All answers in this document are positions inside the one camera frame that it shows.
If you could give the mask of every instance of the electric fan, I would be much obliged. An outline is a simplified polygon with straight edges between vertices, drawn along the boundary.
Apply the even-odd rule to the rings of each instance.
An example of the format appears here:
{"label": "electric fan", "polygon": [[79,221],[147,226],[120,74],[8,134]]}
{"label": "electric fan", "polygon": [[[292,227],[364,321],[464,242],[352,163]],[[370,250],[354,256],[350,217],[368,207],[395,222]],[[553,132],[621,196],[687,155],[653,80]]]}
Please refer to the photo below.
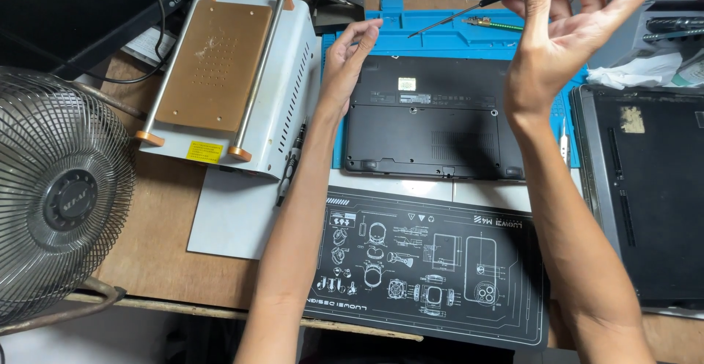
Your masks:
{"label": "electric fan", "polygon": [[[49,74],[0,67],[0,335],[95,313],[125,293],[90,277],[135,185],[130,137],[99,99]],[[26,320],[81,286],[107,299]]]}

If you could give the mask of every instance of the fan logo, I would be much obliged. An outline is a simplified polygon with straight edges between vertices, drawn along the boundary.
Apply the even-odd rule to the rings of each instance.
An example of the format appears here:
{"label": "fan logo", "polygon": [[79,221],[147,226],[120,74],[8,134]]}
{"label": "fan logo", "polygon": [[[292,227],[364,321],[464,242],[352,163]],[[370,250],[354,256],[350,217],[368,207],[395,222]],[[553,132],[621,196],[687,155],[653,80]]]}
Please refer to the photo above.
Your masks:
{"label": "fan logo", "polygon": [[86,197],[86,191],[87,189],[84,189],[82,193],[78,194],[75,198],[71,199],[66,203],[66,205],[63,206],[63,210],[66,211],[71,208],[71,206],[75,205],[76,203],[80,202],[81,199]]}

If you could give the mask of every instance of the right hand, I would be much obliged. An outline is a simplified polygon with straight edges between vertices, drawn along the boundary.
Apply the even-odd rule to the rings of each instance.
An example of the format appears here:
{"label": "right hand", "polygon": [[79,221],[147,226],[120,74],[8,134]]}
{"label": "right hand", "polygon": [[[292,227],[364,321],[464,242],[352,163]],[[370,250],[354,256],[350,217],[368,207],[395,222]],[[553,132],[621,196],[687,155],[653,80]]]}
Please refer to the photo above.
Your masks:
{"label": "right hand", "polygon": [[573,16],[568,0],[504,0],[525,18],[506,77],[509,121],[548,122],[555,96],[644,1],[581,0],[582,11]]}

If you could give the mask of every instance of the white paper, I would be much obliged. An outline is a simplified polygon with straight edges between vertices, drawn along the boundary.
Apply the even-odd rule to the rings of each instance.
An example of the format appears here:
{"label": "white paper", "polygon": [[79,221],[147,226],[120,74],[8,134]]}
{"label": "white paper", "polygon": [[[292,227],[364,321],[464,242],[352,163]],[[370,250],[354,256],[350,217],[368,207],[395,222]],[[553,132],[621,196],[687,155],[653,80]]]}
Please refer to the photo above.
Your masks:
{"label": "white paper", "polygon": [[587,82],[614,89],[625,87],[658,87],[669,84],[682,64],[682,55],[673,53],[631,62],[612,68],[587,70]]}

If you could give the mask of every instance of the black desk mat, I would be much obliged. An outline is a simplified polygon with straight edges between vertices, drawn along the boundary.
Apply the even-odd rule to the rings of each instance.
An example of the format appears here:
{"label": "black desk mat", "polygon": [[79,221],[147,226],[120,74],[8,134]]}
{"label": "black desk mat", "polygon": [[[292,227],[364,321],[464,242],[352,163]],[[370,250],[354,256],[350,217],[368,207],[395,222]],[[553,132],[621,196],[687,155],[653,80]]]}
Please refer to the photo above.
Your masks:
{"label": "black desk mat", "polygon": [[549,281],[530,213],[328,188],[304,315],[545,349]]}

